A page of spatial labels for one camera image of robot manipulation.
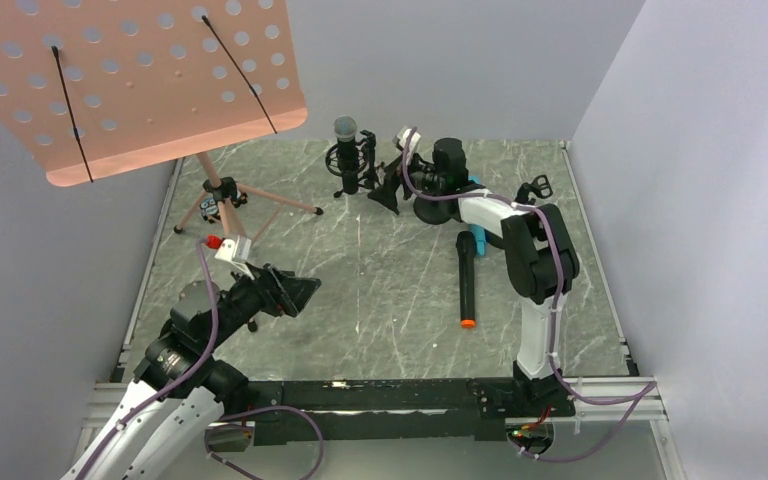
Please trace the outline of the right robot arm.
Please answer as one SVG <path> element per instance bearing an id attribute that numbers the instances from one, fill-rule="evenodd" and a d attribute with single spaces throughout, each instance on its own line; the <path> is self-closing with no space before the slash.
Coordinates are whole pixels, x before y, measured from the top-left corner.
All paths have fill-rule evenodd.
<path id="1" fill-rule="evenodd" d="M 515 364 L 530 380 L 556 373 L 558 315 L 580 271 L 578 256 L 545 175 L 522 184 L 509 200 L 471 179 L 463 143 L 442 138 L 431 161 L 417 152 L 420 136 L 396 135 L 399 157 L 384 169 L 381 186 L 369 198 L 397 211 L 396 192 L 412 200 L 418 219 L 431 225 L 458 221 L 482 228 L 505 256 L 512 288 L 522 304 L 522 333 Z"/>

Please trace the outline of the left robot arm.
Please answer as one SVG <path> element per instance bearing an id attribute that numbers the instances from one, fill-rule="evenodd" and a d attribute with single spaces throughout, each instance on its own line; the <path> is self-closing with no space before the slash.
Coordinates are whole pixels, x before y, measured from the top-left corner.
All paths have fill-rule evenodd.
<path id="1" fill-rule="evenodd" d="M 182 291 L 119 405 L 65 478 L 157 479 L 212 423 L 280 402 L 280 386 L 251 382 L 213 352 L 260 313 L 298 316 L 321 282 L 269 264 L 233 278 L 228 290 L 204 280 Z"/>

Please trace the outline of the black shock mount tripod stand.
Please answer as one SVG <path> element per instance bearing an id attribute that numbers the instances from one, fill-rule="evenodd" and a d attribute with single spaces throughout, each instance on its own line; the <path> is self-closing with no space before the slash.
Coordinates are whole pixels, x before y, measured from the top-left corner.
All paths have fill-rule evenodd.
<path id="1" fill-rule="evenodd" d="M 377 137 L 369 130 L 359 130 L 350 116 L 340 116 L 333 124 L 336 143 L 325 155 L 328 172 L 341 179 L 341 189 L 333 196 L 354 195 L 367 189 L 367 198 L 399 214 L 396 192 L 402 185 L 398 172 L 400 159 L 389 164 L 376 162 Z"/>

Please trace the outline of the black round-base mic stand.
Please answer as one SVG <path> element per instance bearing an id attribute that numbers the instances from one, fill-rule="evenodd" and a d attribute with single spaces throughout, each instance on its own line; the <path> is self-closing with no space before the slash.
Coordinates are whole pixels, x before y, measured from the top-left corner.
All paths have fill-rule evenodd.
<path id="1" fill-rule="evenodd" d="M 413 211 L 419 220 L 429 225 L 462 221 L 457 197 L 448 200 L 416 197 L 413 201 Z"/>

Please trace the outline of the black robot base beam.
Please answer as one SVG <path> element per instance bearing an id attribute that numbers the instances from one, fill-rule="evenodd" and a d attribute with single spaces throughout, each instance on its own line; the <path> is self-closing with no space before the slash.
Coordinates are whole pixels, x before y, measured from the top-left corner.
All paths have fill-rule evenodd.
<path id="1" fill-rule="evenodd" d="M 323 440 L 471 437 L 502 441 L 519 422 L 567 419 L 576 408 L 553 377 L 252 381 L 224 421 L 257 446 Z"/>

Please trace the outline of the black microphone silver grille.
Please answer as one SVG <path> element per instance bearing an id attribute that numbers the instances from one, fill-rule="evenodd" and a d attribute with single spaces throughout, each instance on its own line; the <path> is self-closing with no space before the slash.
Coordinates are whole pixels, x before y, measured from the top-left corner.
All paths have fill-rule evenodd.
<path id="1" fill-rule="evenodd" d="M 340 116 L 334 121 L 336 137 L 337 172 L 341 179 L 342 188 L 333 194 L 340 198 L 343 194 L 353 195 L 359 189 L 360 161 L 357 149 L 357 123 L 350 116 Z"/>

